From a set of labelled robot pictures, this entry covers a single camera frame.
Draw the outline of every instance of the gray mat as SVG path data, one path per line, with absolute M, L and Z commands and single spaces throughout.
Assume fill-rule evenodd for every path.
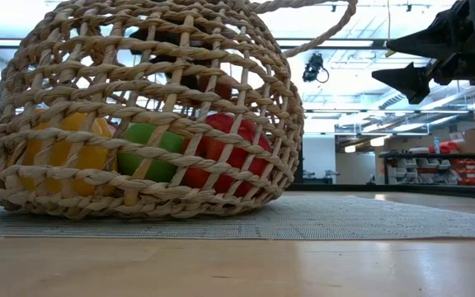
M 475 214 L 356 197 L 282 197 L 232 218 L 172 221 L 63 218 L 6 212 L 0 236 L 207 239 L 475 238 Z

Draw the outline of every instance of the bell pepper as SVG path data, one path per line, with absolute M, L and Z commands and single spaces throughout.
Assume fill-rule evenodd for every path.
M 45 112 L 43 109 L 38 109 L 36 112 Z M 75 113 L 68 118 L 65 118 L 60 123 L 59 128 L 66 131 L 78 131 L 85 119 L 86 114 Z M 43 130 L 49 128 L 49 123 L 40 123 L 33 130 Z M 101 137 L 111 137 L 111 129 L 107 124 L 106 119 L 96 118 L 92 123 L 90 130 L 91 133 Z M 36 154 L 41 150 L 41 140 L 30 140 L 27 143 L 25 156 L 23 157 L 22 165 L 30 166 L 34 165 L 34 158 Z M 69 150 L 73 143 L 67 141 L 60 141 L 54 144 L 50 153 L 49 165 L 54 167 L 65 166 Z M 86 146 L 84 145 L 79 152 L 78 160 L 76 161 L 75 168 L 77 169 L 102 169 L 107 157 L 107 149 Z M 116 170 L 116 160 L 112 164 L 112 169 Z M 90 196 L 95 190 L 95 186 L 86 183 L 83 179 L 73 179 L 71 181 L 74 191 L 80 196 Z M 34 181 L 32 178 L 21 178 L 21 184 L 29 191 L 34 190 Z M 53 178 L 47 178 L 47 189 L 52 193 L 59 193 L 62 190 L 62 184 L 60 180 Z M 106 186 L 104 191 L 105 195 L 109 195 L 115 188 L 113 186 Z

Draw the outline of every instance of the wooden table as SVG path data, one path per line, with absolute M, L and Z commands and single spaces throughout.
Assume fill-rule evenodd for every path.
M 475 241 L 0 238 L 0 296 L 475 296 Z

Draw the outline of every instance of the wall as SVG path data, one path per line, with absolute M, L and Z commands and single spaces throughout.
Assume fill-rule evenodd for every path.
M 316 178 L 324 178 L 326 170 L 336 170 L 335 136 L 303 137 L 303 170 L 314 172 Z
M 340 173 L 336 177 L 337 184 L 365 185 L 369 182 L 369 176 L 375 175 L 375 154 L 337 153 L 336 171 Z
M 434 145 L 435 136 L 439 137 L 440 142 L 450 141 L 449 128 L 432 130 L 431 135 L 427 136 L 395 136 L 386 139 L 385 150 L 396 149 L 400 152 L 403 149 L 431 146 Z

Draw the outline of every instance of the black robotic arm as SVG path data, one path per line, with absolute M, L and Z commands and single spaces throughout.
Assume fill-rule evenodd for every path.
M 457 1 L 440 12 L 427 29 L 390 40 L 387 47 L 432 58 L 425 67 L 411 63 L 406 68 L 372 73 L 373 78 L 404 93 L 411 104 L 419 104 L 428 96 L 432 79 L 441 85 L 453 80 L 468 80 L 475 85 L 475 0 Z

